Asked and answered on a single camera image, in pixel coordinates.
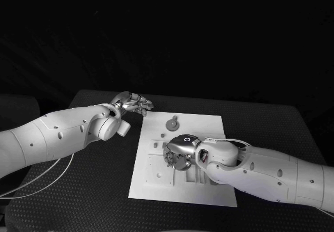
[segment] robotic hand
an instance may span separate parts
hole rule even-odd
[[[242,141],[246,146],[236,147],[227,140],[177,136],[164,148],[167,166],[185,171],[193,162],[217,184],[229,184],[268,201],[309,205],[334,213],[332,167]]]
[[[0,132],[0,178],[23,167],[60,159],[80,151],[90,142],[125,136],[126,111],[147,116],[152,103],[128,91],[111,103],[54,111],[23,126]]]

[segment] white board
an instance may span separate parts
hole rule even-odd
[[[165,122],[177,116],[180,128],[170,132]],[[220,116],[165,112],[147,112],[135,157],[128,197],[168,202],[183,202],[236,207],[234,189],[213,183],[196,163],[181,172],[167,167],[162,146],[180,134],[224,138]]]

